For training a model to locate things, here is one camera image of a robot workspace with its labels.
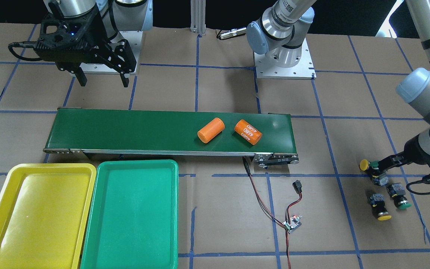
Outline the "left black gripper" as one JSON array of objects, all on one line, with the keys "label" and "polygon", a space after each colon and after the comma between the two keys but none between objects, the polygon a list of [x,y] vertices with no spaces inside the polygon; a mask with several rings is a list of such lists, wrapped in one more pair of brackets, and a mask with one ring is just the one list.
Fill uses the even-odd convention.
[{"label": "left black gripper", "polygon": [[430,167],[430,155],[421,149],[418,136],[408,140],[402,152],[378,161],[377,168],[380,172],[386,172],[393,167],[401,167],[411,163],[428,165]]}]

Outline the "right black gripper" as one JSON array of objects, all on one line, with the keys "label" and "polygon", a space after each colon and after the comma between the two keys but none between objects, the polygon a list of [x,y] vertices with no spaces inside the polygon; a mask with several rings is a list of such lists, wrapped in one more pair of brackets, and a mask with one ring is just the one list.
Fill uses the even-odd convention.
[{"label": "right black gripper", "polygon": [[81,87],[87,77],[81,64],[103,64],[120,77],[123,87],[130,83],[136,58],[129,41],[113,42],[116,33],[108,34],[113,22],[105,23],[110,6],[48,6],[41,21],[40,37],[33,44],[39,60],[56,63],[61,71],[75,75]]}]

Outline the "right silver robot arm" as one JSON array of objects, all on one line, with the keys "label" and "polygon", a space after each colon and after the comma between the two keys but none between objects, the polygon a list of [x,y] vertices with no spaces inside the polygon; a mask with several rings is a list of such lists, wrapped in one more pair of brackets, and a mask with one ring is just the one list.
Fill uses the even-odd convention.
[{"label": "right silver robot arm", "polygon": [[137,60],[123,32],[148,31],[153,26],[151,0],[46,0],[34,51],[58,70],[71,73],[81,86],[87,78],[82,64],[102,64],[114,70],[128,87]]}]

